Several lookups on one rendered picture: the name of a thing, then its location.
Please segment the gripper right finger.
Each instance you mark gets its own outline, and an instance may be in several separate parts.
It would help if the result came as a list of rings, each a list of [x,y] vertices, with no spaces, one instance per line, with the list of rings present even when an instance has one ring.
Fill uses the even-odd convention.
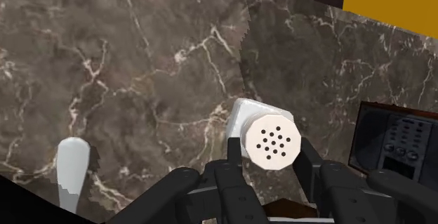
[[[361,178],[322,159],[306,138],[293,170],[308,202],[334,224],[438,224],[438,192],[387,169]]]

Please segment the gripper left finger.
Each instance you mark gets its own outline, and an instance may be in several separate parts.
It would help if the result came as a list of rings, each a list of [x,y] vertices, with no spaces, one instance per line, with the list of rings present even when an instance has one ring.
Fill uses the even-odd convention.
[[[242,173],[239,138],[227,140],[227,158],[211,161],[204,172],[172,170],[106,224],[268,224],[253,188]]]

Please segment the black microwave oven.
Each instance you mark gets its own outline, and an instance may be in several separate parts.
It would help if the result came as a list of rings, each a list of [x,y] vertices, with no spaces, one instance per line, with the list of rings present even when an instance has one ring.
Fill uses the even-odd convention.
[[[438,192],[438,112],[362,101],[348,164],[395,171]]]

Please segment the white salt shaker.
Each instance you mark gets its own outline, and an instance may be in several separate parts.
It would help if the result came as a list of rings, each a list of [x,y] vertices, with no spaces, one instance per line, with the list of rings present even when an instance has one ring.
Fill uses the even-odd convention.
[[[238,138],[243,157],[273,171],[295,161],[302,138],[289,111],[248,98],[235,100],[225,137]]]

